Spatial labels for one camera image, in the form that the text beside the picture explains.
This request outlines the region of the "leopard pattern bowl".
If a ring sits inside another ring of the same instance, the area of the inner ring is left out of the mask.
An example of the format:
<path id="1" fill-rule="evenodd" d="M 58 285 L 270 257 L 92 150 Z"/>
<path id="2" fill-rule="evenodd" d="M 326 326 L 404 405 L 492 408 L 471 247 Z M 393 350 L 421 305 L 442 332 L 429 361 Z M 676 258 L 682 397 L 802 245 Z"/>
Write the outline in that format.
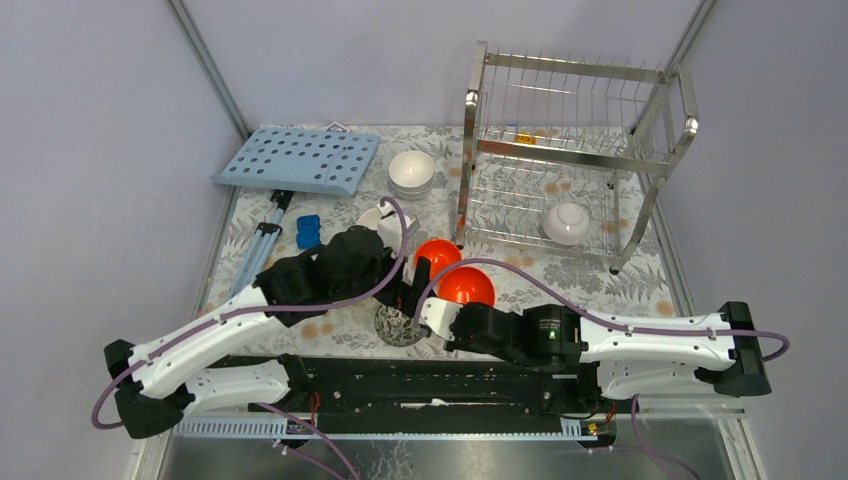
<path id="1" fill-rule="evenodd" d="M 419 342 L 425 330 L 396 308 L 380 305 L 374 317 L 378 337 L 389 346 L 409 347 Z"/>

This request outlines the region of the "orange bowl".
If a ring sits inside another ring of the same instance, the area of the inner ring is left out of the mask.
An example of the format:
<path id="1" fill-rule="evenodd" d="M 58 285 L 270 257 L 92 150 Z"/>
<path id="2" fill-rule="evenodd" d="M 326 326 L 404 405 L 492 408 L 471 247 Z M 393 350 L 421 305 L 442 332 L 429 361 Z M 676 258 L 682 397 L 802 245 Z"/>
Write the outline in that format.
<path id="1" fill-rule="evenodd" d="M 450 240 L 433 238 L 418 247 L 413 257 L 414 266 L 418 265 L 420 258 L 430 262 L 429 279 L 432 280 L 448 266 L 461 261 L 462 253 Z"/>
<path id="2" fill-rule="evenodd" d="M 496 293 L 490 277 L 480 269 L 461 266 L 448 272 L 441 280 L 437 296 L 459 304 L 482 303 L 494 306 Z"/>

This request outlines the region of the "white bowl front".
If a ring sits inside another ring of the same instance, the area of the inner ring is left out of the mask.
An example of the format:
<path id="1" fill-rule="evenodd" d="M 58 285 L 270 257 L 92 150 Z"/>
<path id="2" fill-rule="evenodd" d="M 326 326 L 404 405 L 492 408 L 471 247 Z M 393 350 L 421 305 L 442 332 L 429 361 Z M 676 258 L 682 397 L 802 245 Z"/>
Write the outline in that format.
<path id="1" fill-rule="evenodd" d="M 388 185 L 391 191 L 399 198 L 405 200 L 418 200 L 427 195 L 435 182 L 435 176 L 430 175 L 422 184 L 413 187 L 401 186 L 395 177 L 388 177 Z"/>

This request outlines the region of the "white pink bowl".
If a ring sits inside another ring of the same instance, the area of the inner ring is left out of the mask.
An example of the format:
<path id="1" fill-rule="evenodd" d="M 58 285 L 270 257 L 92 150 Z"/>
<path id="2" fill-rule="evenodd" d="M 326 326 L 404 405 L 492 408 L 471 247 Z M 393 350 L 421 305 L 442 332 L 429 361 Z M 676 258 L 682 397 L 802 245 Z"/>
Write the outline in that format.
<path id="1" fill-rule="evenodd" d="M 560 245 L 575 246 L 584 242 L 589 234 L 588 211 L 575 203 L 561 202 L 549 207 L 542 216 L 542 230 Z"/>

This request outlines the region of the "stainless steel dish rack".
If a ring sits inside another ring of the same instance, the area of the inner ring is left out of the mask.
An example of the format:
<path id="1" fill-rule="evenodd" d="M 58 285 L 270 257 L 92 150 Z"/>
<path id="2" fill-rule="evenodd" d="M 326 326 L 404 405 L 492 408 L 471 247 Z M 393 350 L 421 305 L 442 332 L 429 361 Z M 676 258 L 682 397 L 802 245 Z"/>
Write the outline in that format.
<path id="1" fill-rule="evenodd" d="M 604 263 L 617 274 L 637 250 L 660 190 L 698 129 L 694 82 L 682 63 L 648 68 L 478 42 L 465 95 L 454 242 L 522 245 Z M 516 143 L 519 133 L 533 135 L 536 144 Z M 509 159 L 604 171 L 612 207 L 619 204 L 620 178 L 637 175 L 644 196 L 630 237 L 592 251 L 593 218 L 585 203 L 553 199 L 543 203 L 538 234 L 513 238 L 503 225 L 483 228 L 472 217 L 477 165 L 481 160 Z M 543 214 L 561 202 L 580 205 L 590 216 L 588 237 L 578 245 L 557 244 L 542 230 Z"/>

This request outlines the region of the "beige bowl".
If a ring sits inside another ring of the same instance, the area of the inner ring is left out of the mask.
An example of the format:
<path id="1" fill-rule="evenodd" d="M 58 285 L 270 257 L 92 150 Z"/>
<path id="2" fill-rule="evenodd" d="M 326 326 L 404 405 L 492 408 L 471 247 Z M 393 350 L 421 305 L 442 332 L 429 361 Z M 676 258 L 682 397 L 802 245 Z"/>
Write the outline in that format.
<path id="1" fill-rule="evenodd" d="M 357 219 L 356 224 L 377 231 L 382 217 L 383 214 L 379 208 L 372 208 L 363 212 Z"/>

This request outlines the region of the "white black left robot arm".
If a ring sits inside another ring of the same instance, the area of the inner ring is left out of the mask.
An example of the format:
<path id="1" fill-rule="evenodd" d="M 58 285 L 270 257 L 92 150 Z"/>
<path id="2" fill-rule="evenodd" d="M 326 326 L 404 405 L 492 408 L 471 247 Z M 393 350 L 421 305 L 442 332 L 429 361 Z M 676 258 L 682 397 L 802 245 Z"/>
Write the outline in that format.
<path id="1" fill-rule="evenodd" d="M 284 366 L 269 373 L 226 371 L 211 382 L 208 368 L 251 340 L 299 322 L 377 298 L 399 305 L 410 230 L 403 224 L 369 229 L 354 225 L 270 268 L 218 308 L 156 340 L 118 339 L 104 348 L 110 384 L 95 403 L 92 424 L 124 428 L 133 439 L 167 431 L 200 406 L 277 402 L 296 411 L 310 385 Z"/>

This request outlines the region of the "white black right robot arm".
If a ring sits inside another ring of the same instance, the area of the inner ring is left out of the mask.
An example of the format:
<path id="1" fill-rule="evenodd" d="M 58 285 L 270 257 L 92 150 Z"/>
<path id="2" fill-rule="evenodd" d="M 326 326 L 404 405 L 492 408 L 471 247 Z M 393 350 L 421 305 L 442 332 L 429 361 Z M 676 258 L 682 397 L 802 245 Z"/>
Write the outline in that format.
<path id="1" fill-rule="evenodd" d="M 597 412 L 611 400 L 705 384 L 720 395 L 764 396 L 772 388 L 749 306 L 670 319 L 547 304 L 508 313 L 479 302 L 426 301 L 422 321 L 446 349 L 498 358 L 527 370 L 575 374 L 575 402 Z"/>

